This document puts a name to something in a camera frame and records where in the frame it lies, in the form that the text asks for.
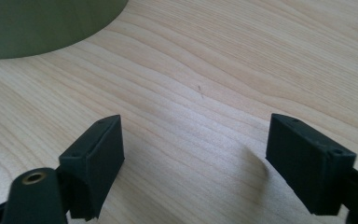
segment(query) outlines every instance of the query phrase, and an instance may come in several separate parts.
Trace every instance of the black rectangular block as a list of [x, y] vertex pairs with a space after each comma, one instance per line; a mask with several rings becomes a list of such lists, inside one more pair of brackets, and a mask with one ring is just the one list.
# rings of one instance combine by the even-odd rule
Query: black rectangular block
[[306, 123], [272, 114], [267, 160], [312, 214], [337, 215], [356, 154]]
[[72, 218], [100, 215], [124, 161], [120, 116], [100, 119], [60, 156], [60, 173], [71, 180]]

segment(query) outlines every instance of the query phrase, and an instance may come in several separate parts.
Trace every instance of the wood grain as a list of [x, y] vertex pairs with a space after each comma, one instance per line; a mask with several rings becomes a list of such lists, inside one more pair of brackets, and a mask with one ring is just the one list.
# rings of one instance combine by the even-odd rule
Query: wood grain
[[120, 114], [126, 160], [90, 223], [344, 223], [264, 159], [271, 113], [358, 154], [358, 1], [130, 0], [85, 41], [0, 61], [0, 203]]

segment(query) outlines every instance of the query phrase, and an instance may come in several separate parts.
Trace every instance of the black bracket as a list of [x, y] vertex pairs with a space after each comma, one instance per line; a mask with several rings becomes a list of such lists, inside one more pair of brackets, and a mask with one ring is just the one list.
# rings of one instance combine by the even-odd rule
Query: black bracket
[[72, 218], [98, 217], [124, 161], [120, 116], [95, 122], [59, 160], [56, 170], [34, 169], [13, 181], [0, 223], [67, 223], [68, 211]]
[[342, 204], [347, 223], [358, 223], [356, 154], [299, 119], [272, 114], [267, 160], [315, 215], [336, 216]]

